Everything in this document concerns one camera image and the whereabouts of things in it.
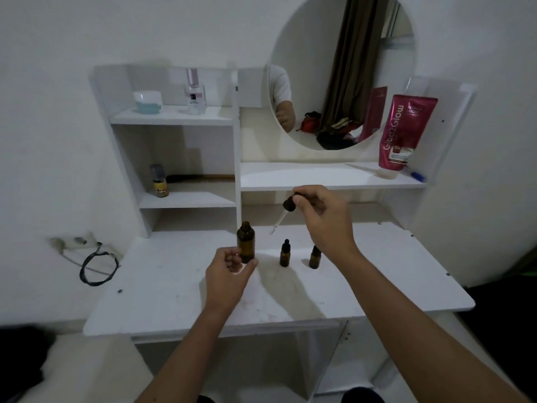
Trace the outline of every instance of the right hand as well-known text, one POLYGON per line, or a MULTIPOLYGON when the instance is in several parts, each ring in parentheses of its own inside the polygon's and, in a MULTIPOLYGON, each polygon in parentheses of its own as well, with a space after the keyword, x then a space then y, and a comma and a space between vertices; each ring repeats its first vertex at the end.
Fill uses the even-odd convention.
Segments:
POLYGON ((345 200, 322 185, 297 186, 293 191, 300 194, 293 196, 293 202, 305 217, 313 243, 326 257, 336 264, 342 257, 359 252, 345 200))

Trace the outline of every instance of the electrical outlet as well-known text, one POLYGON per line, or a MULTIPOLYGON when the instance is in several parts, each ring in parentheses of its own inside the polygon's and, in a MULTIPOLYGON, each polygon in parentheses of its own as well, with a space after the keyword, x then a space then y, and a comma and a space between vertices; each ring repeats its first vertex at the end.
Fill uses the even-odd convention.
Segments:
POLYGON ((97 241, 91 232, 86 233, 84 236, 53 237, 50 239, 50 245, 60 254, 63 254, 65 249, 91 249, 98 247, 97 241))

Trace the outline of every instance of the white vanity desk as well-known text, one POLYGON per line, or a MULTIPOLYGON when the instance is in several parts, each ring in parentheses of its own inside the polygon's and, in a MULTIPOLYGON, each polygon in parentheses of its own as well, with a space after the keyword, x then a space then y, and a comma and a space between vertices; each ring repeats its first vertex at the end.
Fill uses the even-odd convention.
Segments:
MULTIPOLYGON (((313 243, 300 212, 288 214, 269 236, 281 205, 243 205, 241 201, 243 191, 282 191, 307 183, 333 189, 384 189, 379 203, 352 205, 354 237, 364 255, 423 311, 461 311, 474 306, 464 289, 405 229, 411 226, 426 184, 402 174, 392 181, 378 178, 375 163, 241 162, 241 138, 247 130, 241 131, 239 103, 251 101, 255 93, 241 97, 240 89, 243 84, 247 90, 259 89, 262 70, 257 78, 256 71, 246 71, 241 77, 237 71, 200 70, 208 104, 213 107, 196 121, 228 129, 235 181, 175 184, 179 188, 166 198, 148 197, 149 164, 161 160, 147 142, 156 133, 144 127, 193 123, 176 106, 168 106, 166 115, 155 120, 131 115, 132 90, 166 87, 151 84, 144 70, 114 65, 97 67, 93 76, 111 144, 129 186, 131 203, 126 206, 136 208, 140 237, 107 284, 84 327, 85 335, 124 334, 134 342, 181 339, 204 305, 205 268, 218 247, 236 245, 237 226, 247 220, 256 231, 259 265, 221 336, 296 332, 309 395, 370 385, 386 352, 337 268, 326 257, 317 270, 307 266, 313 243), (140 86, 140 79, 149 85, 140 86), (211 88, 215 79, 219 87, 211 88), (283 268, 279 254, 286 238, 291 242, 291 263, 283 268)), ((465 85, 423 78, 415 78, 409 87, 415 88, 413 94, 428 92, 444 102, 437 106, 427 128, 431 130, 424 135, 422 144, 428 150, 416 150, 413 164, 433 181, 473 92, 465 85)), ((181 101, 171 103, 180 105, 181 101)), ((255 110, 266 116, 270 109, 255 110)))

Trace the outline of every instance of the white t-shirt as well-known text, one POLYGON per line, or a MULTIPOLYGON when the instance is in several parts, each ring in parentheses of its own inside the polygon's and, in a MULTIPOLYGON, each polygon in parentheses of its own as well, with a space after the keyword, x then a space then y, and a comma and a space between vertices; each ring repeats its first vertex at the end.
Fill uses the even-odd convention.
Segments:
POLYGON ((283 67, 270 65, 268 85, 272 94, 274 109, 283 101, 291 101, 291 82, 283 67))

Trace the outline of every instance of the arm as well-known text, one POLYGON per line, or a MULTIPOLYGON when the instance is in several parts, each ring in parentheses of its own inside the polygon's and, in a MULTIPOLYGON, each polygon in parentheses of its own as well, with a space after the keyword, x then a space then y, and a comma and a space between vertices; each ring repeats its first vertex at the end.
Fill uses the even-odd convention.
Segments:
POLYGON ((289 133, 295 127, 296 121, 293 103, 289 100, 281 102, 276 108, 276 118, 285 132, 289 133))
POLYGON ((239 252, 238 248, 216 251, 205 271, 207 301, 204 309, 136 403, 193 403, 198 400, 218 335, 257 266, 254 259, 241 271, 239 252))
POLYGON ((527 400, 439 327, 360 252, 346 202, 328 189, 294 189, 313 242, 350 284, 399 372, 420 402, 527 400))

